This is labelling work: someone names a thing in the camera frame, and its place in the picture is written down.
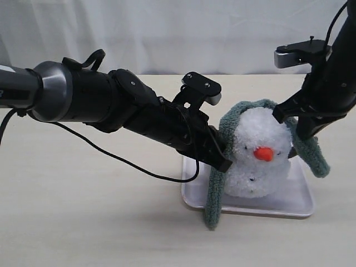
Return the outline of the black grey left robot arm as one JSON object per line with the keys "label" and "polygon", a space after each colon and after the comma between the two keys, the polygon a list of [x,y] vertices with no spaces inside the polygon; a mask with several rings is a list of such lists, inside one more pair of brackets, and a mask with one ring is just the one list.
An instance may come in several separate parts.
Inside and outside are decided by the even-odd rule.
{"label": "black grey left robot arm", "polygon": [[228,170],[232,162],[224,155],[226,144],[200,110],[205,102],[220,101],[219,83],[189,72],[169,101],[129,70],[99,72],[104,56],[97,50],[82,63],[65,57],[35,68],[1,66],[1,108],[24,111],[41,122],[80,122],[108,134],[125,128]]}

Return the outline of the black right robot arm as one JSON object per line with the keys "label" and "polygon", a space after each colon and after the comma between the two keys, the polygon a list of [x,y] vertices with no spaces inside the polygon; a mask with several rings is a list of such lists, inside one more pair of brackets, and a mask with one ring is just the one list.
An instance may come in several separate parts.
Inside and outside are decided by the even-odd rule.
{"label": "black right robot arm", "polygon": [[346,1],[333,18],[324,40],[279,46],[277,68],[310,64],[301,89],[278,104],[273,116],[280,123],[297,117],[296,133],[307,140],[343,119],[355,106],[355,1]]}

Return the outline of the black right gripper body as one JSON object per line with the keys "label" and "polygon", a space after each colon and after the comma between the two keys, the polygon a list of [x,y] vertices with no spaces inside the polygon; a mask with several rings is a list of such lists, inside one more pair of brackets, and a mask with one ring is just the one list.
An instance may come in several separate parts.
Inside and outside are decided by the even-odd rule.
{"label": "black right gripper body", "polygon": [[345,117],[355,106],[355,71],[308,73],[296,104],[298,117]]}

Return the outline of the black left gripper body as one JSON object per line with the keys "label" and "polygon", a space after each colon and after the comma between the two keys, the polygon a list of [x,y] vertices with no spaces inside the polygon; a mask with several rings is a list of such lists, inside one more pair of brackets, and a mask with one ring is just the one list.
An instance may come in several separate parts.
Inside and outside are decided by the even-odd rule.
{"label": "black left gripper body", "polygon": [[181,155],[199,160],[205,164],[216,164],[216,146],[210,135],[208,119],[208,115],[202,111],[194,115],[190,119],[190,130],[194,140],[185,149],[176,149],[176,151]]}

